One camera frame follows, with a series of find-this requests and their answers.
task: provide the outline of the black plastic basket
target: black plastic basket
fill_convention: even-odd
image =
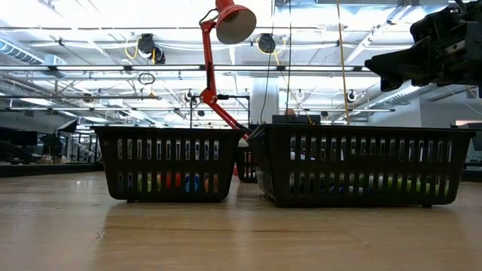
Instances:
[[[281,206],[453,202],[474,132],[264,124],[249,138],[258,185]]]
[[[97,127],[115,199],[219,202],[228,194],[243,131]]]
[[[256,162],[249,147],[238,147],[236,152],[238,178],[245,183],[256,182]]]

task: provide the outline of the wooden table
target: wooden table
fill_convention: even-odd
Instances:
[[[0,270],[482,270],[482,184],[433,209],[126,204],[102,172],[0,180]]]

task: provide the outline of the lamp shade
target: lamp shade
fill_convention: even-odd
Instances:
[[[232,0],[217,0],[219,11],[216,35],[223,44],[238,44],[246,40],[256,28],[256,16],[248,8],[235,5]]]

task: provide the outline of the wooden floor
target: wooden floor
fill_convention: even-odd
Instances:
[[[433,209],[126,204],[103,173],[0,179],[0,270],[482,270],[482,184]]]

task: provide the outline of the red desk lamp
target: red desk lamp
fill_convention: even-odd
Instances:
[[[218,21],[215,19],[203,20],[208,17],[211,11],[219,12]],[[204,60],[206,61],[207,88],[201,93],[201,102],[209,105],[229,126],[233,129],[244,129],[247,139],[249,129],[238,123],[220,105],[217,104],[218,94],[216,93],[216,82],[214,77],[214,64],[212,61],[211,38],[209,34],[216,27],[218,40],[224,44],[238,44],[246,40],[256,28],[256,16],[248,8],[235,5],[233,0],[216,0],[216,9],[210,10],[200,21],[203,31]]]

